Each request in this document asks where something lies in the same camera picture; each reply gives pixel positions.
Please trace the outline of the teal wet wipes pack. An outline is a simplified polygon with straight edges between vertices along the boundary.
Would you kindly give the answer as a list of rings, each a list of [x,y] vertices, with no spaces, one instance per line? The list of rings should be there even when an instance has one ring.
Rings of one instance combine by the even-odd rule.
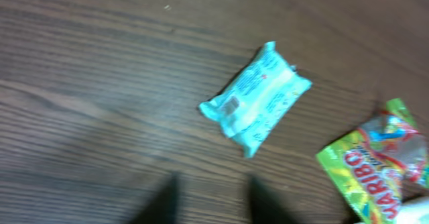
[[[265,43],[221,94],[198,106],[227,138],[242,146],[246,158],[254,157],[282,117],[312,86],[275,47],[275,42]]]

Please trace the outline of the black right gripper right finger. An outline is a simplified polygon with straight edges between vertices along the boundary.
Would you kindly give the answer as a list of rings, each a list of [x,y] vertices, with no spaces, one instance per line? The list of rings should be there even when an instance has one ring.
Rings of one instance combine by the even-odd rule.
[[[252,224],[298,224],[282,207],[276,196],[255,175],[249,175],[247,184],[248,213]]]

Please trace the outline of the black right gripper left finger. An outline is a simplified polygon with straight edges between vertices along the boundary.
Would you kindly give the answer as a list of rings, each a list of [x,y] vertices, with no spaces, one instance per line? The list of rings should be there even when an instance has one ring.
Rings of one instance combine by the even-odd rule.
[[[180,195],[180,175],[174,172],[129,224],[177,224]]]

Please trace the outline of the white tube with gold cap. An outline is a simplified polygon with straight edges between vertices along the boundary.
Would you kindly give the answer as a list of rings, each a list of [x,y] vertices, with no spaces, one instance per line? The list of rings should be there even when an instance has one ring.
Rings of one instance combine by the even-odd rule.
[[[370,199],[353,207],[360,223],[368,224],[428,224],[428,197],[402,203],[391,193]]]

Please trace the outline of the Haribo gummy candy bag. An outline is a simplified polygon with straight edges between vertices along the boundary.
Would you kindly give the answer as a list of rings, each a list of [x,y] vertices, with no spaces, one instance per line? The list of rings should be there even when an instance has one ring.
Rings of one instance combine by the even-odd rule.
[[[428,144],[401,99],[316,158],[364,223],[398,223],[404,180],[428,187]]]

